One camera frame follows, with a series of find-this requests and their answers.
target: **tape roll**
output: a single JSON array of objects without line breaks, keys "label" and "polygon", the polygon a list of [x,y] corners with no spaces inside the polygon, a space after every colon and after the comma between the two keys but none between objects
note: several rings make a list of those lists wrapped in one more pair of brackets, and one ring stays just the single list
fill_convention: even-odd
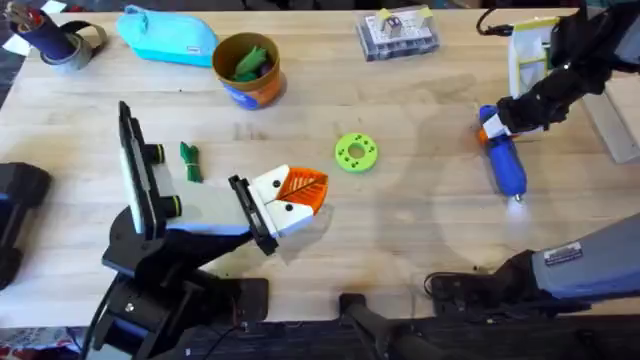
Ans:
[{"label": "tape roll", "polygon": [[[76,34],[77,31],[86,27],[93,27],[98,33],[100,43],[95,48],[82,36]],[[40,59],[61,74],[75,72],[85,67],[89,61],[104,48],[107,42],[107,33],[104,29],[100,26],[89,24],[86,21],[71,21],[60,26],[60,29],[65,32],[69,41],[73,43],[75,51],[70,56],[59,60],[51,59],[45,53],[41,52]]]}]

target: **plastic box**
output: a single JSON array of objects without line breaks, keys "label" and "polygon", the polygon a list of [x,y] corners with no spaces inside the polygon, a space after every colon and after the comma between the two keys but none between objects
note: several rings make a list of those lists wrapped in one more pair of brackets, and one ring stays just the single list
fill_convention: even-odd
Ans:
[{"label": "plastic box", "polygon": [[379,30],[379,23],[376,19],[376,12],[360,14],[356,23],[360,45],[367,61],[386,60],[401,56],[425,54],[433,52],[440,46],[438,32],[435,28],[433,16],[426,18],[426,26],[420,27],[418,24],[418,13],[425,9],[431,13],[426,6],[411,6],[389,10],[397,17],[402,28],[400,35],[390,38],[382,30]]}]

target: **green object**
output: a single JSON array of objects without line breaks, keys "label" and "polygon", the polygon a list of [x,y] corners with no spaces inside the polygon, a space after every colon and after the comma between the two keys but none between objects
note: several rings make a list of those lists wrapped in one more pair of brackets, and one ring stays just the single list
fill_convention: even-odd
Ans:
[{"label": "green object", "polygon": [[240,60],[238,65],[236,65],[236,72],[233,76],[241,76],[253,72],[266,60],[267,50],[254,46],[253,49]]},{"label": "green object", "polygon": [[338,140],[334,153],[341,168],[359,173],[371,169],[376,163],[378,145],[365,134],[350,133]]},{"label": "green object", "polygon": [[193,182],[202,182],[202,174],[200,174],[200,163],[198,155],[200,150],[195,145],[189,146],[184,142],[180,143],[180,156],[187,165],[187,180]]},{"label": "green object", "polygon": [[233,81],[237,81],[237,82],[248,82],[251,80],[255,80],[257,79],[258,76],[256,75],[256,73],[246,73],[246,74],[241,74],[241,75],[233,75]]}]

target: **green ring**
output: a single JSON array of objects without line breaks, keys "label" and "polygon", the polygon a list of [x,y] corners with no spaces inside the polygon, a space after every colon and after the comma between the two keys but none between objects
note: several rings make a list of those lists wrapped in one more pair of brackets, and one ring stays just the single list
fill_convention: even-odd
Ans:
[{"label": "green ring", "polygon": [[[364,155],[361,158],[352,158],[349,155],[351,146],[361,146]],[[348,172],[363,172],[371,169],[378,160],[378,144],[365,134],[350,133],[338,140],[334,150],[336,161],[341,168]]]}]

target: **blue pencil case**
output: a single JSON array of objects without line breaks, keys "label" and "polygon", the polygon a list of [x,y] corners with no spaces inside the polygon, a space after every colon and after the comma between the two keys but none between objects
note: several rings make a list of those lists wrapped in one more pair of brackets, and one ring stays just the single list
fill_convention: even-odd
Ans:
[{"label": "blue pencil case", "polygon": [[116,29],[133,52],[147,60],[211,67],[218,44],[213,30],[196,17],[135,5],[125,8]]}]

